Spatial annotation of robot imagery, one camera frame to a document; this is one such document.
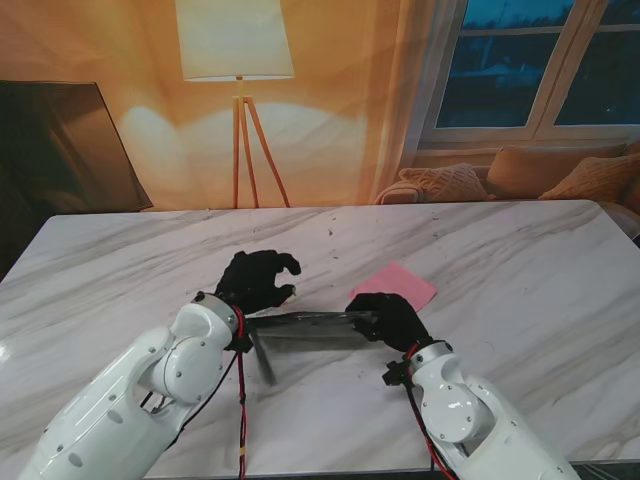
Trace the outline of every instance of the wire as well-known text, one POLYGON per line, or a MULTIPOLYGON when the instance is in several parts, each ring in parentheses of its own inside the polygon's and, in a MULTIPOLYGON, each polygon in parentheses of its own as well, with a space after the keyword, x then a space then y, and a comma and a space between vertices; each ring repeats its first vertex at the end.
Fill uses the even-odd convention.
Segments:
POLYGON ((404 383, 404 388, 407 391, 409 403, 411 403, 411 409, 413 410, 413 414, 416 417, 416 421, 418 422, 420 431, 422 432, 422 435, 424 435, 424 439, 427 442, 427 448, 429 449, 429 454, 431 455, 432 461, 434 461, 436 465, 438 465, 440 471, 449 480, 458 480, 458 477, 452 471, 450 471, 450 467, 447 465, 446 460, 440 456, 440 452, 438 452, 435 445, 433 444, 433 441, 429 436, 429 432, 427 431, 427 427, 422 420, 422 416, 420 415, 420 410, 418 409, 418 405, 416 404, 416 399, 413 397, 413 393, 411 392, 411 386, 408 383, 404 383))
POLYGON ((227 365, 227 369, 224 371, 224 373, 222 374, 222 377, 220 377, 220 381, 218 382, 218 384, 216 385, 216 388, 213 389, 213 392, 211 392, 211 395, 209 395, 207 397, 207 399, 200 405, 200 407, 198 407, 198 410, 196 410, 196 412, 191 415, 189 417, 189 419, 184 422, 184 425, 182 426, 182 430, 184 430, 184 428, 189 425, 191 423, 191 421, 196 418, 198 416, 198 414, 200 414, 200 412, 207 406, 207 404, 211 401, 211 399, 213 398, 213 396, 216 394, 216 392, 220 389, 220 387, 222 386, 222 382, 224 381, 225 378, 227 378, 227 375, 229 374, 229 370, 231 370, 231 367, 233 367, 233 364, 236 361, 236 358, 238 358, 238 354, 236 353, 233 358, 231 359, 231 362, 229 362, 229 365, 227 365))
MULTIPOLYGON (((238 317, 238 337, 244 338, 244 314, 235 305, 233 306, 236 316, 238 317)), ((240 397, 240 455, 238 457, 238 463, 240 470, 238 472, 238 479, 244 480, 247 474, 247 393, 244 383, 244 361, 242 358, 242 351, 238 352, 238 393, 240 397)))
POLYGON ((180 429, 180 433, 178 433, 178 435, 176 435, 176 438, 174 438, 173 442, 171 442, 169 444, 169 446, 165 449, 165 452, 176 444, 176 442, 180 438, 180 435, 182 434, 182 432, 184 432, 184 429, 186 428, 186 426, 189 425, 193 421, 193 419, 195 419, 200 414, 200 412, 204 409, 204 407, 206 407, 207 404, 211 401, 213 396, 216 394, 216 392, 222 386, 222 382, 224 382, 224 379, 227 378, 227 375, 229 374, 229 371, 231 370, 231 367, 233 367, 233 364, 235 363, 236 358, 238 358, 238 354, 237 353, 233 356, 233 358, 229 362, 229 365, 227 365, 227 369, 222 374, 222 377, 220 377, 220 381, 216 385, 216 388, 213 389, 213 392, 211 392, 211 395, 209 395, 209 397, 207 397, 207 399, 200 405, 200 407, 198 407, 198 410, 196 410, 196 412, 193 415, 191 415, 186 422, 184 422, 184 425, 182 425, 182 428, 180 429))
POLYGON ((158 413, 160 410, 162 410, 162 407, 164 407, 164 402, 166 400, 167 400, 167 397, 163 395, 162 398, 160 399, 160 403, 158 403, 155 407, 151 409, 151 415, 154 415, 158 413))
POLYGON ((147 402, 149 401, 149 399, 153 396, 153 392, 149 392, 147 393, 147 396, 144 397, 144 400, 142 400, 142 402, 140 402, 140 408, 143 408, 147 402))
POLYGON ((413 357, 413 354, 416 353, 416 351, 418 350, 419 346, 420 346, 420 344, 416 343, 413 347, 411 347, 409 349, 409 351, 407 352, 407 358, 413 357))

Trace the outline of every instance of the white lampshade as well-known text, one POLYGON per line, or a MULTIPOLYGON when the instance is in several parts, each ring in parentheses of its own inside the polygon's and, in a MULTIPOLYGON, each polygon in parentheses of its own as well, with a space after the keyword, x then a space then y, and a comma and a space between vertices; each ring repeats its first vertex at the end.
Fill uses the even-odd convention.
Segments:
POLYGON ((176 0, 176 14, 185 80, 293 77, 280 0, 176 0))

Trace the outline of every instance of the orange wall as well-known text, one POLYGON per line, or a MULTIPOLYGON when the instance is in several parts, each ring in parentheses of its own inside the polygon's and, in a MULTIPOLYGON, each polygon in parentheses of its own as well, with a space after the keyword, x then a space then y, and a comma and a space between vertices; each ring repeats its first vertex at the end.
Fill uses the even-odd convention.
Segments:
MULTIPOLYGON (((295 78, 244 87, 293 205, 353 204, 363 182, 370 189, 379 165, 363 160, 377 153, 381 110, 372 105, 385 101, 372 66, 390 65, 398 5, 282 0, 295 78)), ((231 206, 235 84, 182 79, 173 0, 8 0, 0 12, 1 79, 97 82, 156 208, 231 206)), ((250 131, 261 204, 280 206, 250 131)), ((240 204, 251 206, 242 172, 240 204)))

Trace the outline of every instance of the sofa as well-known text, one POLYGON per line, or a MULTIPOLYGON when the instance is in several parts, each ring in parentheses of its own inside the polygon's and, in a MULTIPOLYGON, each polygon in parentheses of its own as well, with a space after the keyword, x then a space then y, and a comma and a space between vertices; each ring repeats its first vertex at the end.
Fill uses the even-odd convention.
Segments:
POLYGON ((603 147, 514 147, 489 165, 407 168, 377 204, 465 201, 597 201, 631 239, 640 239, 640 142, 603 147))

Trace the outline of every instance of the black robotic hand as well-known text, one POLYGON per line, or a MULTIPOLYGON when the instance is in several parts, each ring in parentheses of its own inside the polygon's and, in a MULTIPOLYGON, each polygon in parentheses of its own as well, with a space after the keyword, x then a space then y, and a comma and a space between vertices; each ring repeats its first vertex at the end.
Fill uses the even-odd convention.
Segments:
POLYGON ((300 263, 289 253, 238 252, 225 269, 215 295, 237 306, 245 315, 279 307, 295 293, 293 285, 275 286, 276 275, 285 268, 293 275, 300 275, 300 263))
POLYGON ((373 324, 363 320, 355 321, 355 330, 371 342, 382 340, 403 353, 416 343, 426 346, 434 342, 413 307, 400 295, 361 293, 353 299, 346 311, 373 311, 378 314, 373 324))

